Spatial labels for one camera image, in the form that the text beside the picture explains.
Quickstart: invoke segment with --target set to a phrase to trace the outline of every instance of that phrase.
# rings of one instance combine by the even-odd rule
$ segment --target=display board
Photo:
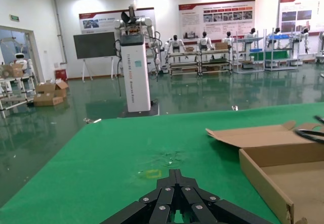
[[[279,0],[278,17],[282,33],[324,31],[324,0]]]
[[[245,35],[255,24],[255,0],[179,5],[179,38],[196,42],[204,31],[213,42],[232,35]]]
[[[113,32],[81,34],[74,36],[76,57],[78,59],[115,56]]]
[[[121,20],[120,16],[122,12],[126,12],[127,15],[129,15],[128,10],[79,14],[82,34],[114,32],[113,22],[115,20]],[[155,27],[154,8],[137,9],[135,11],[135,16],[137,18],[152,19],[153,25]]]

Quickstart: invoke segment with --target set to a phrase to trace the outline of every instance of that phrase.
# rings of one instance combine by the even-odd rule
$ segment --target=green felt mat
[[[238,149],[207,136],[205,128],[311,122],[323,109],[324,103],[317,103],[87,125],[1,209],[0,223],[100,223],[153,190],[170,168],[279,223],[241,172]]]

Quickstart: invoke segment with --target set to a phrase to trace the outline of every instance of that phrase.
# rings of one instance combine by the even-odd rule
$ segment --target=humanoid robot
[[[255,28],[252,28],[251,32],[245,35],[245,38],[255,38],[255,37],[257,37]],[[256,48],[257,47],[257,42],[254,41],[253,44],[254,44],[254,48]]]
[[[273,32],[273,35],[281,35],[280,28],[276,28],[275,31]],[[276,42],[277,42],[277,40],[274,39],[273,40],[273,45],[275,45]],[[267,47],[270,50],[272,50],[272,40],[271,39],[268,41]],[[278,39],[277,49],[281,49],[280,39]]]
[[[24,74],[28,73],[28,75],[30,76],[35,76],[35,71],[31,59],[26,60],[25,55],[23,53],[17,53],[15,54],[15,57],[16,57],[16,61],[11,62],[10,65],[21,64],[23,65],[22,71]],[[18,81],[18,86],[22,88],[21,81]]]
[[[305,44],[305,53],[308,54],[308,51],[310,49],[310,47],[308,47],[309,41],[308,41],[308,36],[309,36],[309,30],[308,28],[305,28],[300,34],[296,33],[295,34],[295,39],[294,39],[294,48],[295,48],[295,44],[300,43],[303,39],[304,40],[304,44]]]
[[[207,37],[207,33],[202,33],[202,38],[198,39],[197,51],[210,51],[213,49],[212,41]]]
[[[251,32],[246,34],[244,36],[244,38],[256,38],[257,37],[257,33],[256,33],[256,30],[255,28],[252,28],[251,29]],[[252,43],[254,44],[254,48],[257,48],[257,42],[254,41],[254,42],[245,42],[243,43],[243,51],[246,51],[246,52],[250,52],[250,49],[252,49]],[[248,54],[245,54],[244,56],[245,60],[250,60],[251,57],[248,55]]]
[[[228,31],[226,33],[226,37],[222,39],[222,43],[227,43],[228,47],[229,47],[229,61],[233,60],[233,42],[234,42],[234,38],[231,36],[231,32]]]
[[[179,53],[180,47],[183,48],[183,51],[186,51],[186,46],[184,45],[183,41],[181,39],[178,39],[177,35],[173,35],[173,40],[169,42],[168,53],[171,48],[173,53]]]
[[[156,37],[150,18],[136,18],[135,2],[129,6],[129,16],[122,12],[121,20],[114,21],[116,50],[121,55],[124,68],[128,113],[151,111],[151,100],[146,63],[146,45],[143,28],[147,29],[149,47],[154,56],[157,72],[160,72],[160,40]]]

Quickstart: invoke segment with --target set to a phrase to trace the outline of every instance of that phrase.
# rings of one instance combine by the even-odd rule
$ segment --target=reflective floor
[[[324,70],[304,65],[299,71],[258,74],[168,75],[150,80],[151,99],[160,114],[238,110],[324,101]],[[124,80],[69,81],[69,95],[55,107],[22,106],[0,119],[0,206],[22,188],[85,123],[84,118],[116,118],[126,105]]]

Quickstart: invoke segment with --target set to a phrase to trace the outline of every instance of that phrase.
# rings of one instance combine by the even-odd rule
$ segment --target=cardboard box flap
[[[40,92],[54,92],[55,91],[55,84],[40,84],[36,86],[36,93],[40,93]]]
[[[296,135],[292,130],[295,122],[289,121],[283,125],[270,125],[229,130],[212,131],[206,129],[209,136],[239,148],[264,147],[287,144],[313,143]],[[313,129],[319,124],[306,123],[303,129]]]
[[[57,83],[56,86],[57,86],[58,89],[66,89],[66,88],[69,87],[69,85],[64,81],[61,81],[61,82]]]
[[[24,64],[12,64],[11,67],[13,69],[22,69],[24,66]]]

